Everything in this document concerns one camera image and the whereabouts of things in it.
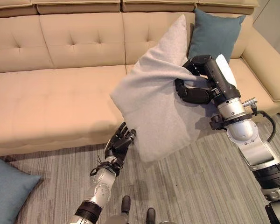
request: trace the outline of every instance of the sofa backrest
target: sofa backrest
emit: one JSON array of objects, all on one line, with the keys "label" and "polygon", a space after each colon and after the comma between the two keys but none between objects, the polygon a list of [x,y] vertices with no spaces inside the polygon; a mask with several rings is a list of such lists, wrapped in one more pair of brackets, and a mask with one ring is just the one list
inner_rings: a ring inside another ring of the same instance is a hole
[{"label": "sofa backrest", "polygon": [[38,15],[0,18],[0,72],[52,68]]},{"label": "sofa backrest", "polygon": [[119,64],[121,13],[0,18],[0,72]]},{"label": "sofa backrest", "polygon": [[41,15],[54,68],[125,64],[121,13]]},{"label": "sofa backrest", "polygon": [[[194,13],[123,13],[126,64],[135,64],[138,59],[151,47],[157,44],[159,39],[165,34],[170,25],[184,14],[187,20],[188,46],[191,39],[195,23]],[[222,17],[238,17],[239,14],[213,14]],[[250,32],[253,18],[247,15],[238,39],[234,45],[231,58],[239,58],[244,52]]]}]

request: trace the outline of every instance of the beige sofa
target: beige sofa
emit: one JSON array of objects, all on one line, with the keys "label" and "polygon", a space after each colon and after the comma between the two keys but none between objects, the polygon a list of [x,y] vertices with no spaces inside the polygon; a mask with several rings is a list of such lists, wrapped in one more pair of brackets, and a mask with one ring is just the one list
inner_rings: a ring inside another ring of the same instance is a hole
[{"label": "beige sofa", "polygon": [[107,142],[123,121],[110,92],[181,14],[190,40],[195,4],[247,14],[230,67],[243,100],[280,112],[280,56],[252,27],[255,0],[0,0],[0,156]]}]

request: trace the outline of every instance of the sofa armrest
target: sofa armrest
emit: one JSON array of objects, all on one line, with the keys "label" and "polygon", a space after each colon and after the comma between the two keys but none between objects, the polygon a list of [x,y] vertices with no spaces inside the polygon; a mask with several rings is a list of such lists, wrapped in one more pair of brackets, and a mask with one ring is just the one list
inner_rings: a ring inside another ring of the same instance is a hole
[{"label": "sofa armrest", "polygon": [[256,29],[242,58],[249,65],[274,102],[280,101],[280,55]]}]

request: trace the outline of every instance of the floor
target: floor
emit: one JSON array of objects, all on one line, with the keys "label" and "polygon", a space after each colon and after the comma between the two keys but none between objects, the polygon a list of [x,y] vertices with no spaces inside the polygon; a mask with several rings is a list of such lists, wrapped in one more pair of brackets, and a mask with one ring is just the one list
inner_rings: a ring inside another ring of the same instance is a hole
[{"label": "floor", "polygon": [[[280,155],[280,115],[271,142]],[[258,124],[260,136],[271,132]],[[42,175],[17,218],[17,224],[60,224],[75,213],[90,184],[89,172],[103,158],[104,145],[3,157],[29,174]],[[131,224],[143,224],[149,207],[157,222],[178,224],[268,224],[267,201],[237,148],[225,133],[198,140],[147,167],[131,147],[109,204],[98,224],[120,211],[121,198],[132,199]]]}]

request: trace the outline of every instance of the robotic hand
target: robotic hand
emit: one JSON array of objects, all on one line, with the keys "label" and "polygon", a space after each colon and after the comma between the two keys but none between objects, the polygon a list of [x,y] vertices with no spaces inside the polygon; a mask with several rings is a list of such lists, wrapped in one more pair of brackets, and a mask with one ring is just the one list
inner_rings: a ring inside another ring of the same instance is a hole
[{"label": "robotic hand", "polygon": [[[239,148],[248,168],[253,172],[261,186],[265,198],[270,201],[266,211],[271,224],[280,224],[280,158],[275,154],[268,141],[262,141],[252,115],[258,111],[256,99],[241,102],[233,73],[223,55],[216,60],[211,56],[195,56],[184,64],[193,75],[207,75],[210,90],[187,88],[180,79],[175,80],[175,88],[180,98],[194,104],[208,104],[214,101],[219,114],[211,118],[212,129],[227,131],[228,138]],[[253,114],[246,112],[250,106]]]},{"label": "robotic hand", "polygon": [[125,122],[110,138],[105,148],[105,161],[91,171],[93,183],[86,198],[68,224],[95,224],[103,207],[109,202],[112,185],[123,168],[128,146],[134,141],[136,131],[128,131]]}]

